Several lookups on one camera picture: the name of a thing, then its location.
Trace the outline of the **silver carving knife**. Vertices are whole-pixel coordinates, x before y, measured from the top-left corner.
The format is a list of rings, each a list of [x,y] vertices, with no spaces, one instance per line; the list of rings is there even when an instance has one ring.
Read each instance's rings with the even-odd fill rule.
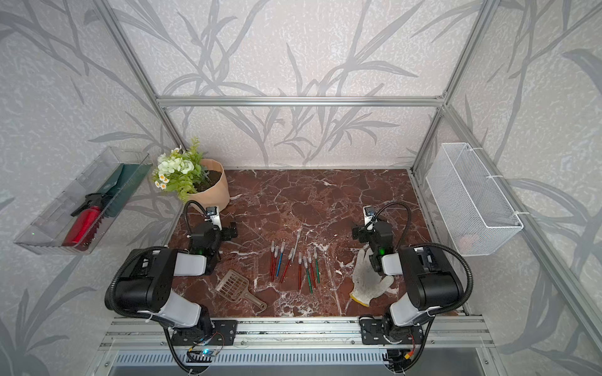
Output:
[[[293,249],[292,249],[292,250],[291,250],[291,252],[290,252],[290,255],[289,255],[289,261],[293,261],[293,260],[294,260],[294,257],[295,257],[295,255],[296,255],[296,250],[297,250],[297,248],[298,248],[299,239],[300,239],[300,236],[301,236],[302,230],[303,230],[303,229],[299,229],[299,230],[297,230],[297,232],[296,232],[296,242],[295,242],[295,244],[294,244],[294,246],[293,246]]]

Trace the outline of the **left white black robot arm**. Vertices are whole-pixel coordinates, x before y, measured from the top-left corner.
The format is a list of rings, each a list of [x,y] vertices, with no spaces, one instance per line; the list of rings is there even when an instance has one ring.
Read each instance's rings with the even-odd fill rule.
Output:
[[[154,246],[130,252],[105,294],[106,307],[124,317],[155,321],[164,328],[214,332],[206,307],[193,303],[172,289],[175,277],[203,277],[213,273],[220,261],[224,241],[238,236],[235,222],[218,227],[198,225],[189,235],[185,250]]]

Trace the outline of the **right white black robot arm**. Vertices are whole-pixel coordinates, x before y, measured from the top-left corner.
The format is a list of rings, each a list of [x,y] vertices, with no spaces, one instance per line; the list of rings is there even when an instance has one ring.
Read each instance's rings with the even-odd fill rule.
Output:
[[[470,265],[456,250],[438,243],[393,247],[393,230],[380,221],[352,229],[352,238],[367,247],[357,255],[350,297],[362,306],[384,294],[401,276],[405,293],[384,315],[388,328],[423,325],[463,306],[471,296]]]

